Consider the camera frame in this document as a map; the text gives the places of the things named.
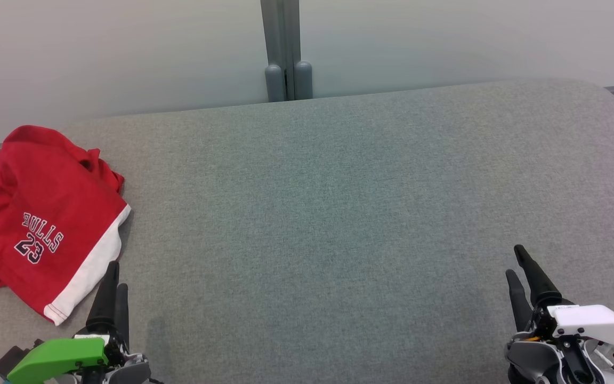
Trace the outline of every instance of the white wall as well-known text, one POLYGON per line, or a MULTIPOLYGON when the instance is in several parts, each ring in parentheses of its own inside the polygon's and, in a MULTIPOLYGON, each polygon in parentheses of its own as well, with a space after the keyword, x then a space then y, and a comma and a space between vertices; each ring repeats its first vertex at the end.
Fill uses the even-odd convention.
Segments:
POLYGON ((305 0, 314 97, 515 77, 614 85, 614 0, 305 0))
POLYGON ((259 1, 0 0, 0 142, 21 124, 266 102, 259 1))

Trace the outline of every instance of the gray fabric surface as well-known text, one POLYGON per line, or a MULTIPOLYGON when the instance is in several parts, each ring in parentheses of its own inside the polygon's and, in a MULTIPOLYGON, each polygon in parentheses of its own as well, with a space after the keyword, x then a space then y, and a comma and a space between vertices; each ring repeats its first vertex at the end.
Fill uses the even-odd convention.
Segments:
MULTIPOLYGON (((132 348, 188 382, 507 382, 522 243, 614 309, 614 97, 512 81, 65 129, 126 177, 132 348)), ((70 335, 0 289, 0 355, 70 335)))

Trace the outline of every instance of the white plastic part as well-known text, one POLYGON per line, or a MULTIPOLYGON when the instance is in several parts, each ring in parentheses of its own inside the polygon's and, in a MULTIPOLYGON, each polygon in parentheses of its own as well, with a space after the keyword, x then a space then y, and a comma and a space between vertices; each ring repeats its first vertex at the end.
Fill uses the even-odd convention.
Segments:
POLYGON ((555 338, 579 333, 614 345, 614 311, 606 306, 556 308, 551 316, 558 323, 553 333, 555 338))
POLYGON ((548 314, 553 316, 553 312, 555 312, 556 309, 560 309, 560 308, 573 308, 573 307, 578 307, 578 306, 579 306, 579 304, 570 304, 569 306, 548 306, 548 307, 546 307, 546 309, 548 310, 548 314))
POLYGON ((74 339, 103 339, 104 347, 110 342, 110 335, 99 335, 97 333, 90 333, 88 335, 75 335, 74 339))

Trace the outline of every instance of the fabric texture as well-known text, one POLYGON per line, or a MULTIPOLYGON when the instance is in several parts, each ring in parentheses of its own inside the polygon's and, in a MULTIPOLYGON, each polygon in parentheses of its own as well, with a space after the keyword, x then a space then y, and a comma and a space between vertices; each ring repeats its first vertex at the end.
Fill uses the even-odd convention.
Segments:
MULTIPOLYGON (((179 382, 506 383, 522 243, 614 310, 614 97, 506 81, 63 132, 126 177, 131 347, 179 382)), ((0 290, 0 355, 59 328, 0 290)))
POLYGON ((39 126, 0 150, 0 287, 59 325, 117 259, 130 207, 99 150, 39 126))

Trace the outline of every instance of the number 23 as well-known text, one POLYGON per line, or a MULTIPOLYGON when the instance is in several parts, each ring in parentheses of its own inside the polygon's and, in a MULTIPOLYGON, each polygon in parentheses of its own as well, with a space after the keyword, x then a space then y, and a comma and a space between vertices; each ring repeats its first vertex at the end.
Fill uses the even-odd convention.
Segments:
POLYGON ((31 233, 27 233, 27 240, 21 240, 18 244, 16 244, 15 250, 19 251, 21 255, 26 256, 27 260, 29 260, 29 262, 32 264, 37 264, 42 258, 44 247, 39 241, 35 240, 35 236, 33 236, 31 233))

